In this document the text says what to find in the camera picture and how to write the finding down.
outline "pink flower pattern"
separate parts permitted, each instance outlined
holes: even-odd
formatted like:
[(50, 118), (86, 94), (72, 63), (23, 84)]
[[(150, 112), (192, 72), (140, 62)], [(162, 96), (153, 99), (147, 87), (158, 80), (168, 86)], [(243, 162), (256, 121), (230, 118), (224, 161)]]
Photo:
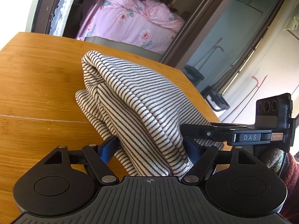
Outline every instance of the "pink flower pattern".
[(172, 34), (168, 35), (168, 39), (169, 39), (170, 41), (173, 41), (174, 38), (175, 38), (175, 35), (172, 35)]
[(126, 20), (128, 19), (127, 14), (126, 13), (119, 13), (116, 15), (117, 21), (120, 23), (125, 23)]
[(147, 40), (152, 36), (151, 31), (149, 29), (142, 30), (140, 32), (140, 40)]

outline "wooden table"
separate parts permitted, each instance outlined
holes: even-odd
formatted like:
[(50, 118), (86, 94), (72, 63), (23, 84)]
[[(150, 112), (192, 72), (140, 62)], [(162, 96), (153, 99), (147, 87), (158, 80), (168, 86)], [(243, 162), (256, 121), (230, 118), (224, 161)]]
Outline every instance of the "wooden table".
[[(19, 215), (12, 189), (15, 182), (58, 145), (79, 150), (101, 137), (75, 101), (84, 89), (81, 58), (89, 50), (152, 68), (180, 87), (211, 122), (217, 117), (188, 81), (174, 68), (109, 47), (35, 33), (17, 34), (0, 51), (0, 223)], [(127, 175), (113, 158), (109, 167)]]

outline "crosshair mark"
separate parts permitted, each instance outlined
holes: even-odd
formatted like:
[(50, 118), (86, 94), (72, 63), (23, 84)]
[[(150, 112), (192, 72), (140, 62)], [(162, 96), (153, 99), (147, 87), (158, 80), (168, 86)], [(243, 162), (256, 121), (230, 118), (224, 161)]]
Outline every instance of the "crosshair mark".
[(153, 179), (147, 179), (146, 181), (147, 181), (148, 183), (150, 183), (150, 184), (153, 183), (153, 182), (155, 182), (155, 180), (153, 180)]

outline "folded blanket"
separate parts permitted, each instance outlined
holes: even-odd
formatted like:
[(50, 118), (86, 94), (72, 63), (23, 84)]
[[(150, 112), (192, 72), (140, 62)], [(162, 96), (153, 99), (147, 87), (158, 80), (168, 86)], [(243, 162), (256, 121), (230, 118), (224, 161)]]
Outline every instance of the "folded blanket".
[(186, 95), (152, 69), (97, 51), (84, 55), (82, 67), (86, 90), (76, 93), (77, 103), (104, 140), (120, 139), (115, 156), (128, 173), (181, 178), (192, 163), (179, 126), (209, 125)]
[(172, 13), (164, 3), (154, 0), (86, 0), (86, 2), (86, 6), (89, 8), (96, 3), (99, 5), (97, 9), (125, 8), (127, 11), (130, 10), (128, 14), (139, 13), (152, 23), (171, 29), (176, 33), (185, 22), (180, 16)]

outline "striped cloth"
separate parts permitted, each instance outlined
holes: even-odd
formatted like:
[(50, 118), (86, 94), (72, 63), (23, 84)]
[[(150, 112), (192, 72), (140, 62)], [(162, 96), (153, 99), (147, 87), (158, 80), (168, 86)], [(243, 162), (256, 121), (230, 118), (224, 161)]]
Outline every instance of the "striped cloth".
[(97, 51), (84, 55), (82, 67), (86, 90), (76, 93), (77, 103), (104, 140), (119, 138), (115, 156), (127, 172), (182, 177), (192, 163), (180, 124), (209, 124), (186, 95), (152, 69)]

